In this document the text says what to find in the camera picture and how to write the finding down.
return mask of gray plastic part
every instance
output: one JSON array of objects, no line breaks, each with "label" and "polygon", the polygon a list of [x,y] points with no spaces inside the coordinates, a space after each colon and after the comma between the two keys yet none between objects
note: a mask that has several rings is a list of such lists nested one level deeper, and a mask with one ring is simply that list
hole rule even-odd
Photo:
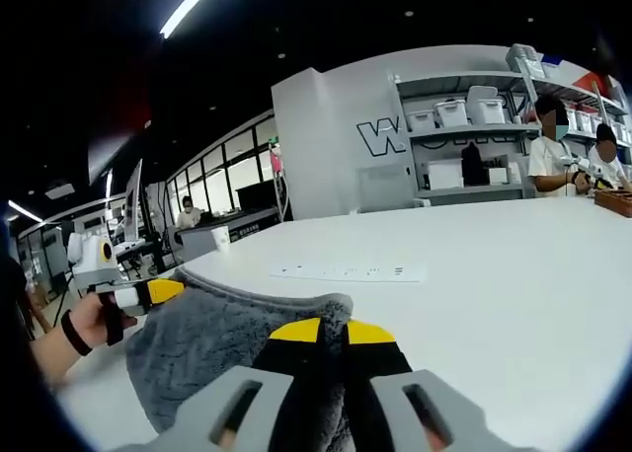
[{"label": "gray plastic part", "polygon": [[147,444],[153,452],[220,452],[211,437],[218,435],[243,392],[261,384],[244,416],[231,452],[267,452],[278,411],[293,377],[234,366],[186,400],[174,426]]},{"label": "gray plastic part", "polygon": [[428,370],[380,376],[371,384],[382,406],[396,452],[431,452],[406,392],[414,392],[438,423],[445,452],[535,451],[516,448],[487,429],[483,410]]}]

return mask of wrist strap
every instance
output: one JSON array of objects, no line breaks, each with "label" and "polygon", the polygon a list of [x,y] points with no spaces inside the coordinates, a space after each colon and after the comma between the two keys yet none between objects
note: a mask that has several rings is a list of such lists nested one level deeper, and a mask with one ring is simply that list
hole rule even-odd
[{"label": "wrist strap", "polygon": [[70,310],[67,310],[66,313],[61,318],[61,329],[66,334],[66,338],[70,342],[70,344],[77,350],[81,356],[86,356],[88,353],[92,351],[84,341],[81,339],[77,331],[75,331],[75,327],[72,325],[70,321]]}]

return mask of face mask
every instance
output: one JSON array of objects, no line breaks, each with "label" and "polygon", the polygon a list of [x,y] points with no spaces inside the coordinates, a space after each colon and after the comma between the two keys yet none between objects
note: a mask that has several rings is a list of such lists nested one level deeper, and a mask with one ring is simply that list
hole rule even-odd
[{"label": "face mask", "polygon": [[564,136],[566,136],[566,133],[568,132],[569,132],[568,124],[556,124],[555,125],[555,140],[560,141]]}]

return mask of wooden box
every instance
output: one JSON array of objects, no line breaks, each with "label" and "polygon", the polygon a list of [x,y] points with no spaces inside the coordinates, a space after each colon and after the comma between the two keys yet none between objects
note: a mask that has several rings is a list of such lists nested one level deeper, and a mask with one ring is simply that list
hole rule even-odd
[{"label": "wooden box", "polygon": [[632,218],[632,192],[627,190],[598,190],[594,193],[594,203]]}]

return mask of white table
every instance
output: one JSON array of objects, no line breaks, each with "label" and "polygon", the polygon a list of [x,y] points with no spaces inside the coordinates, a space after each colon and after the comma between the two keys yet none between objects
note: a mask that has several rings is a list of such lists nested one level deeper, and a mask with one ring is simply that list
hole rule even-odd
[{"label": "white table", "polygon": [[[483,407],[496,434],[563,450],[623,379],[631,245],[632,220],[588,199],[544,198],[284,223],[187,267],[273,296],[350,294],[355,318],[390,331],[414,369],[430,369]],[[608,273],[597,275],[596,260]],[[276,262],[421,263],[428,276],[412,284],[287,279],[269,276]],[[60,395],[98,447],[155,435],[120,352],[103,349],[112,363]],[[103,363],[93,355],[86,362]]]}]

